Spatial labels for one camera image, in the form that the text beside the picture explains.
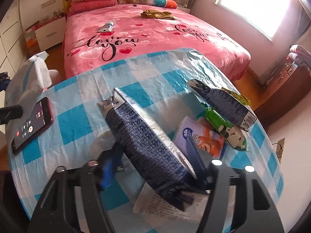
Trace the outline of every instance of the green snack package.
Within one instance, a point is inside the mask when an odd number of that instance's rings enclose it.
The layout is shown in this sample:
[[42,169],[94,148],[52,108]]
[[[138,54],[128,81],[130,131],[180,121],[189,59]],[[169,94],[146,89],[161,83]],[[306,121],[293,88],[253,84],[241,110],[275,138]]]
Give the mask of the green snack package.
[[205,118],[214,126],[214,128],[225,138],[226,142],[232,146],[233,149],[245,152],[246,138],[243,132],[232,123],[225,120],[215,109],[208,107],[205,110]]

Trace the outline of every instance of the gold fabric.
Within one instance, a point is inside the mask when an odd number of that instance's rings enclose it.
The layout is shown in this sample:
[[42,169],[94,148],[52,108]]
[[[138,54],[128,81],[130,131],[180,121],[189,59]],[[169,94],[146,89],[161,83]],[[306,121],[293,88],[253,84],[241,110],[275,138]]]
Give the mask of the gold fabric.
[[156,18],[156,19],[168,19],[168,20],[176,20],[173,17],[172,13],[168,11],[157,11],[157,10],[145,10],[141,13],[143,18]]

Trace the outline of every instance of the dark blue package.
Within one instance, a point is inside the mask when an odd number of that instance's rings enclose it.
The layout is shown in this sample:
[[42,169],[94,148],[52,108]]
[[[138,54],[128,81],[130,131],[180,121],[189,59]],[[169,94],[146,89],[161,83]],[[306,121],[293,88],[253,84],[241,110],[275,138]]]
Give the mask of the dark blue package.
[[199,99],[213,107],[234,126],[248,131],[248,128],[256,122],[257,117],[226,91],[196,79],[188,81],[187,86]]
[[183,191],[207,194],[187,158],[132,98],[115,88],[98,106],[125,155],[159,196],[185,211],[193,197]]

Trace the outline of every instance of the yellow snack package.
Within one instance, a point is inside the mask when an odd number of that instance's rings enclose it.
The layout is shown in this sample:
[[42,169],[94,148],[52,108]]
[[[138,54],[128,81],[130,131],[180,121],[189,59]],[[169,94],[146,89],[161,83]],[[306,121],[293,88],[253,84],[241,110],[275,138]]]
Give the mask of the yellow snack package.
[[240,103],[243,105],[251,105],[250,100],[248,100],[245,96],[239,95],[236,92],[230,91],[229,89],[221,88],[223,91],[226,91],[229,95],[233,96],[235,99],[237,99]]

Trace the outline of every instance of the window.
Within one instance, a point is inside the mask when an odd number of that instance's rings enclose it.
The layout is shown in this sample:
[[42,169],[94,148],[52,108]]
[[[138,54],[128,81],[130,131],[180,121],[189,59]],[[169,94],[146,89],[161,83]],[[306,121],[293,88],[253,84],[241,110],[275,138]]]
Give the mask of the window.
[[225,7],[244,18],[269,39],[272,39],[288,9],[290,0],[217,0]]

